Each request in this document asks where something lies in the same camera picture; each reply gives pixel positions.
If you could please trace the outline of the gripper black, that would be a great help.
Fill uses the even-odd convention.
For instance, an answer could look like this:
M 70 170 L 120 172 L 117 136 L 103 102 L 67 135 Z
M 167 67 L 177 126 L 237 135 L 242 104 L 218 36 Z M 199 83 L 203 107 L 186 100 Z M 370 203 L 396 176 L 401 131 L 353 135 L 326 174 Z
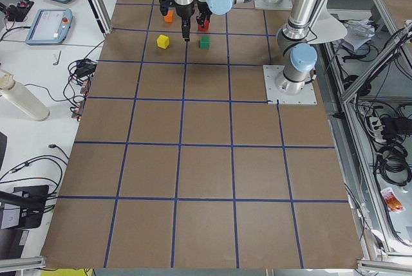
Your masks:
M 212 12 L 206 2 L 197 1 L 199 14 L 196 16 L 198 28 L 203 28 L 203 20 L 205 20 L 205 29 L 209 29 Z
M 177 5 L 175 8 L 176 13 L 182 20 L 182 37 L 185 42 L 189 42 L 191 33 L 191 17 L 194 14 L 194 4 Z

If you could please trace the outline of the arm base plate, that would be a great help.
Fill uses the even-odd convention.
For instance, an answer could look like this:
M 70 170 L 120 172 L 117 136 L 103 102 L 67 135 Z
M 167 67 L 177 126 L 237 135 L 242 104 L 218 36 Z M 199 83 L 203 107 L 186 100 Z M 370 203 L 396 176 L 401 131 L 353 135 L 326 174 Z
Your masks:
M 288 81 L 283 65 L 264 65 L 263 74 L 268 104 L 314 106 L 317 105 L 313 82 L 309 73 L 302 82 Z

